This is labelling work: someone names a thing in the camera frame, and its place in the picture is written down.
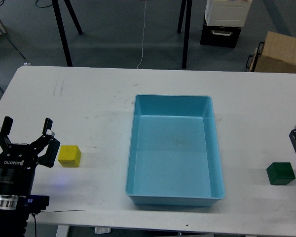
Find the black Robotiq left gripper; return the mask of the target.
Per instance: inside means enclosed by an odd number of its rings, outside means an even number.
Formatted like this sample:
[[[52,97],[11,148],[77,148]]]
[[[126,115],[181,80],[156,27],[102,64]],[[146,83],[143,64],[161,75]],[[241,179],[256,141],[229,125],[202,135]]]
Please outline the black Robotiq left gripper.
[[[25,197],[31,194],[36,165],[52,168],[60,142],[51,130],[50,118],[45,119],[42,135],[31,145],[11,143],[12,124],[13,119],[6,116],[0,130],[0,195]]]

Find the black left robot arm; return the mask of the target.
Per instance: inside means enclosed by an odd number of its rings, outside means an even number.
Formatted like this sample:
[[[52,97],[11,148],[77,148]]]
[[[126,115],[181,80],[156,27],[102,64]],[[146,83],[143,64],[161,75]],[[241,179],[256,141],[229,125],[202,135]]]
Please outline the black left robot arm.
[[[0,237],[22,237],[29,216],[49,205],[48,196],[32,195],[36,167],[52,168],[60,142],[46,118],[42,135],[30,144],[12,143],[9,134],[13,119],[5,117],[0,130]]]

